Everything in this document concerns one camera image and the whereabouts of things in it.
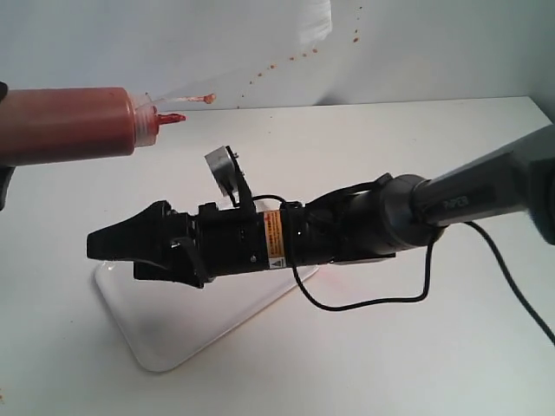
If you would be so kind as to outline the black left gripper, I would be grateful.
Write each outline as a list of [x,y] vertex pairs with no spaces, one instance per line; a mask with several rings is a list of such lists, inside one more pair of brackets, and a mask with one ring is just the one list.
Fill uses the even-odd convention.
[[[8,94],[8,85],[0,81],[0,102],[2,102]],[[14,166],[1,166],[0,167],[0,211],[6,205],[7,194],[12,179],[13,173],[16,170]]]

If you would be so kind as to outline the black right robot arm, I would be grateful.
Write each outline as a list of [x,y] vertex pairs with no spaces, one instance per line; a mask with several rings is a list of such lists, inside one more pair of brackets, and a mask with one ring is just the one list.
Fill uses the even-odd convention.
[[554,240],[554,128],[543,127],[439,178],[380,178],[307,204],[259,211],[237,156],[223,146],[206,158],[232,208],[196,214],[165,200],[88,235],[94,260],[130,262],[138,280],[202,288],[219,276],[326,263],[369,263],[426,246],[451,224],[529,213]]

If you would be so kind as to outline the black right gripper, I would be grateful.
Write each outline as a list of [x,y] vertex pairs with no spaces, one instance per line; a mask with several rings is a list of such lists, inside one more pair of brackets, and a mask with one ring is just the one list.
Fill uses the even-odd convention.
[[[286,267],[282,212],[219,210],[173,214],[157,201],[129,219],[88,234],[87,258],[134,262],[134,279],[203,289],[219,276]],[[165,230],[168,218],[170,242]]]

